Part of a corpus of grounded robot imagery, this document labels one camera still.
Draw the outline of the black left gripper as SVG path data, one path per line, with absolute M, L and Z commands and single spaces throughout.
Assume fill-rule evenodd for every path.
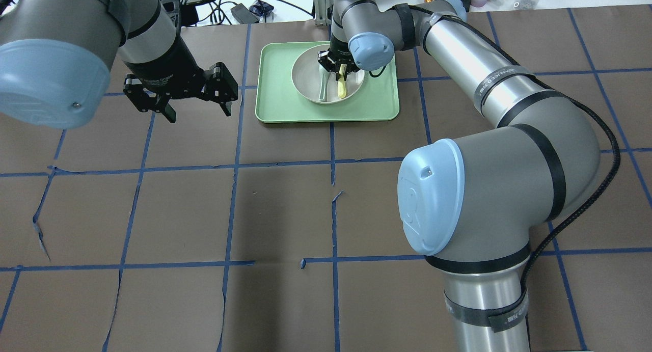
M 180 36 L 161 57 L 126 66 L 131 73 L 124 77 L 123 92 L 140 112 L 161 113 L 170 124 L 175 124 L 176 111 L 170 100 L 198 98 L 218 103 L 226 117 L 232 115 L 238 83 L 230 70 L 223 62 L 203 70 Z

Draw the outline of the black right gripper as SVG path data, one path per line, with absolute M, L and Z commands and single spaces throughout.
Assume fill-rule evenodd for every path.
M 333 70 L 338 70 L 338 82 L 345 82 L 347 71 L 352 70 L 352 54 L 347 41 L 331 39 L 328 50 L 319 51 L 317 53 L 317 59 L 323 69 L 329 73 L 333 73 Z

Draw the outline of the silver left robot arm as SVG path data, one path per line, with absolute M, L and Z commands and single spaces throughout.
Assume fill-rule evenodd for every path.
M 28 124 L 87 124 L 119 57 L 123 92 L 142 113 L 176 120 L 171 100 L 218 103 L 225 115 L 238 85 L 221 62 L 198 66 L 181 36 L 210 0 L 2 0 L 1 110 Z

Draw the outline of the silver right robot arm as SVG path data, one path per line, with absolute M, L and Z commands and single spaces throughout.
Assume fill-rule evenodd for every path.
M 377 71 L 421 46 L 491 123 L 407 154 L 398 208 L 410 246 L 443 273 L 458 349 L 529 351 L 528 276 L 615 177 L 612 130 L 469 25 L 460 0 L 334 0 L 332 21 L 326 70 Z

